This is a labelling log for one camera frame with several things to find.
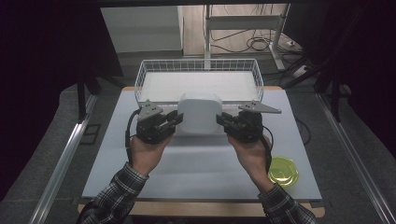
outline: aluminum rail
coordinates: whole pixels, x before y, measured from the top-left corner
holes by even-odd
[[[40,201],[38,202],[29,223],[36,224],[45,222],[58,190],[64,181],[64,176],[76,152],[78,143],[84,134],[84,130],[87,127],[88,122],[90,121],[96,100],[97,97],[93,95],[91,95],[88,99],[86,104],[87,115],[80,124],[76,124],[72,134],[70,135],[70,138],[64,148],[64,152],[62,153],[61,158],[59,159],[58,164],[56,165],[52,176],[49,179],[49,183],[41,195]]]
[[[329,120],[332,128],[335,131],[338,139],[340,140],[352,167],[355,169],[356,174],[358,175],[361,184],[366,190],[370,200],[372,201],[376,212],[379,214],[383,223],[396,223],[395,216],[392,211],[390,211],[389,205],[379,190],[378,186],[375,184],[374,180],[370,176],[367,168],[365,167],[361,157],[359,156],[356,148],[353,146],[349,137],[347,136],[346,131],[343,128],[343,125],[332,116],[332,112],[330,110],[329,101],[326,98],[324,93],[317,94],[318,100]]]

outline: gray carpet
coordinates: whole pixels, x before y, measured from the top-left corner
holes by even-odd
[[[163,53],[143,56],[143,58],[155,57],[164,58],[166,56]],[[176,57],[178,57],[177,53],[168,55],[168,58]],[[117,77],[117,79],[127,85],[133,84],[141,59],[142,57],[136,55],[121,55],[120,62],[125,77]],[[258,57],[258,60],[262,73],[269,74],[276,71],[271,56],[264,55]],[[264,79],[277,77],[279,75],[265,75]],[[288,79],[290,77],[284,77],[282,82],[288,81]],[[46,223],[74,223],[78,216],[78,203],[86,202],[80,199],[80,195],[120,95],[120,88],[101,78],[99,81],[103,90],[95,105],[89,127],[89,132],[97,132],[97,136],[95,138],[95,135],[87,134],[81,140],[83,144],[78,146],[64,182],[49,211]],[[287,94],[294,115],[309,128],[310,139],[308,130],[300,122],[297,122],[303,141],[306,142],[309,139],[305,148],[326,207],[326,215],[320,218],[319,222],[380,223],[381,220],[370,198],[362,187],[347,154],[342,149],[312,91],[314,82],[315,78],[310,78],[288,90]],[[27,223],[33,214],[78,118],[76,87],[65,90],[60,101],[61,105],[57,114],[35,155],[26,165],[7,197],[0,203],[1,223]],[[340,102],[340,116],[344,128],[359,151],[370,174],[389,201],[391,209],[395,211],[396,174],[392,172],[396,168],[395,160],[354,114],[346,99]],[[161,220],[167,219],[152,217],[150,223]],[[194,220],[200,219],[185,218],[186,223],[194,223]],[[201,222],[208,223],[210,220],[216,221],[216,223],[259,223],[257,218],[206,219]],[[136,219],[134,223],[148,222]]]

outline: black curtain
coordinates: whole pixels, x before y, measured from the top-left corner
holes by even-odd
[[[77,82],[79,72],[84,77],[122,72],[99,7],[49,1],[0,5],[3,199],[48,129],[62,90]]]

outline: white wire basket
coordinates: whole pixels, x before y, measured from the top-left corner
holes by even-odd
[[[224,105],[261,101],[262,75],[254,59],[145,60],[134,93],[141,104],[176,105],[187,92],[211,92]]]

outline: wrist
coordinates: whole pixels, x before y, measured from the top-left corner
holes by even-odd
[[[142,176],[149,176],[149,171],[139,165],[132,165],[132,168]]]
[[[260,193],[266,193],[274,188],[275,184],[268,178],[267,173],[250,176]]]

